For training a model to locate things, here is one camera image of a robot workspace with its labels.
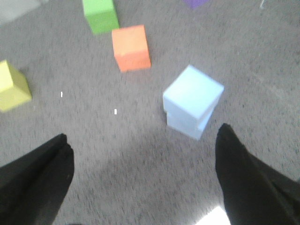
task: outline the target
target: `block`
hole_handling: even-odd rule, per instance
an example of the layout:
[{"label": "block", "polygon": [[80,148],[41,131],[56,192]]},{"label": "block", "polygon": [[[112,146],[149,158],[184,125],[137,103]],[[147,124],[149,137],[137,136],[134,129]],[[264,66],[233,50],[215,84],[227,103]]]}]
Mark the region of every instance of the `block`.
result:
[{"label": "block", "polygon": [[0,62],[0,111],[4,113],[31,100],[25,76],[7,60]]},{"label": "block", "polygon": [[173,117],[170,113],[167,113],[167,125],[182,134],[194,138],[196,140],[200,140],[203,131],[206,128],[208,121],[212,115],[214,110],[211,110],[204,119],[199,123],[197,127],[189,127],[186,124],[182,123],[180,119]]},{"label": "block", "polygon": [[203,5],[205,2],[207,2],[208,0],[184,0],[185,3],[192,9]]},{"label": "block", "polygon": [[164,111],[192,127],[218,104],[223,91],[223,85],[188,65],[164,91]]},{"label": "block", "polygon": [[112,44],[121,72],[151,67],[144,25],[113,30]]},{"label": "block", "polygon": [[93,34],[119,28],[113,0],[82,0],[83,12]]}]

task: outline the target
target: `gray carpet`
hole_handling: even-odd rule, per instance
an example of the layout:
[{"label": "gray carpet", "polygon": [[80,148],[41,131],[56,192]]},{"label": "gray carpet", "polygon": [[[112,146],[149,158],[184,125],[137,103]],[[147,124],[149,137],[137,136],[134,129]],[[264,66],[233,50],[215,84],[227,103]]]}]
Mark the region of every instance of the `gray carpet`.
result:
[{"label": "gray carpet", "polygon": [[[121,27],[145,24],[152,60],[125,74],[111,33],[92,35],[80,0],[51,0],[0,27],[0,60],[25,74],[33,95],[0,114],[0,165],[68,136],[75,175],[54,225],[194,225],[223,207],[214,167],[223,123],[298,179],[300,1],[260,4],[116,0]],[[162,106],[188,64],[225,86],[200,141],[168,128]]]}]

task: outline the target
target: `foam block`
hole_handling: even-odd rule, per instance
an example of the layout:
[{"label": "foam block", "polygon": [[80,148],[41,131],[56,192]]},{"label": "foam block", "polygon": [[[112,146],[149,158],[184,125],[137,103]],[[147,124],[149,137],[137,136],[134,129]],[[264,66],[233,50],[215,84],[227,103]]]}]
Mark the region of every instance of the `foam block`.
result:
[{"label": "foam block", "polygon": [[203,131],[213,113],[213,110],[209,112],[208,115],[199,123],[197,127],[189,127],[182,123],[179,119],[173,117],[170,113],[167,113],[167,125],[191,138],[199,140],[202,136]]},{"label": "foam block", "polygon": [[113,0],[82,0],[82,4],[93,34],[110,32],[120,27]]},{"label": "foam block", "polygon": [[218,104],[224,86],[189,65],[163,93],[164,111],[189,127]]},{"label": "foam block", "polygon": [[144,25],[113,30],[112,44],[121,72],[151,67]]},{"label": "foam block", "polygon": [[25,76],[7,60],[0,62],[0,111],[6,112],[31,100]]},{"label": "foam block", "polygon": [[184,0],[190,8],[196,8],[203,5],[208,0]]}]

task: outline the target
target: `orange foam block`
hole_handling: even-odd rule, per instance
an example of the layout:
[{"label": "orange foam block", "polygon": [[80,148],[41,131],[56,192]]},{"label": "orange foam block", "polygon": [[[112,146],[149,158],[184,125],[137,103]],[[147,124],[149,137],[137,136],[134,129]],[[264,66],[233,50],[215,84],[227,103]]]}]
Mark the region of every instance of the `orange foam block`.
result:
[{"label": "orange foam block", "polygon": [[151,67],[144,25],[113,30],[112,45],[121,72]]}]

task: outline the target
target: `yellow foam block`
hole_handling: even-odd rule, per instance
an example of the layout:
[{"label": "yellow foam block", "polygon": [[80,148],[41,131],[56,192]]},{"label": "yellow foam block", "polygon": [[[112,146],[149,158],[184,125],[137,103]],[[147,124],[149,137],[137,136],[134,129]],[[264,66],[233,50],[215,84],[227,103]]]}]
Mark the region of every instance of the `yellow foam block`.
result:
[{"label": "yellow foam block", "polygon": [[31,100],[25,76],[7,60],[0,62],[0,111],[4,113]]}]

